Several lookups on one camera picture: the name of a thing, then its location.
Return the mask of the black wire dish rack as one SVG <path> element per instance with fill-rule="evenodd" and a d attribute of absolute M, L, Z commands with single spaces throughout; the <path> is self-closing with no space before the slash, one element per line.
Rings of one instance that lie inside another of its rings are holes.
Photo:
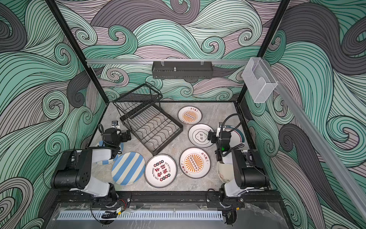
<path fill-rule="evenodd" d="M 163 95 L 150 83 L 144 83 L 112 101 L 120 121 L 156 156 L 183 131 L 183 125 L 161 107 Z"/>

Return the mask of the white plate black motif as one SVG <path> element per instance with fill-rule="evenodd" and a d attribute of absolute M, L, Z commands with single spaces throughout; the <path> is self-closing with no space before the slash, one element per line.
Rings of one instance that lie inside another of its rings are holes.
<path fill-rule="evenodd" d="M 209 125 L 196 124 L 189 129 L 188 138 L 196 147 L 208 148 L 213 144 L 208 139 L 209 132 L 213 132 Z"/>

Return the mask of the green red rimmed plate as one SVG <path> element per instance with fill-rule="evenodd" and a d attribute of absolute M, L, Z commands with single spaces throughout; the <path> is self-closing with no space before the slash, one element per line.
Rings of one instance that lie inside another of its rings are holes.
<path fill-rule="evenodd" d="M 239 144 L 245 145 L 246 139 L 241 130 L 235 129 L 231 132 L 230 147 L 233 148 Z"/>

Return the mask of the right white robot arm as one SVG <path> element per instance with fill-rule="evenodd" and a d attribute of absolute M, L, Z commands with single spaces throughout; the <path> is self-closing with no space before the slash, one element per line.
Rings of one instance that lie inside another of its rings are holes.
<path fill-rule="evenodd" d="M 234 116 L 239 117 L 239 124 L 226 130 L 226 122 Z M 242 195 L 249 192 L 265 191 L 270 185 L 263 161 L 255 155 L 254 150 L 243 150 L 244 143 L 242 142 L 234 147 L 230 146 L 232 132 L 237 130 L 243 122 L 240 114 L 231 114 L 218 124 L 215 132 L 208 132 L 207 140 L 216 145 L 217 162 L 231 165 L 234 173 L 234 178 L 219 189 L 218 202 L 225 209 L 232 207 L 229 205 L 232 199 L 241 201 Z"/>

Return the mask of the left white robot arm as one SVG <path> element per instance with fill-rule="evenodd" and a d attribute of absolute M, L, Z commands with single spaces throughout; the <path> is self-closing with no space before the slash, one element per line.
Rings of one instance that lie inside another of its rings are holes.
<path fill-rule="evenodd" d="M 92 164 L 108 165 L 122 154 L 121 144 L 132 139 L 129 130 L 117 128 L 103 129 L 102 145 L 82 150 L 69 149 L 61 153 L 61 158 L 51 178 L 51 188 L 62 191 L 81 191 L 99 199 L 107 208 L 117 204 L 118 194 L 113 184 L 100 181 L 92 176 Z"/>

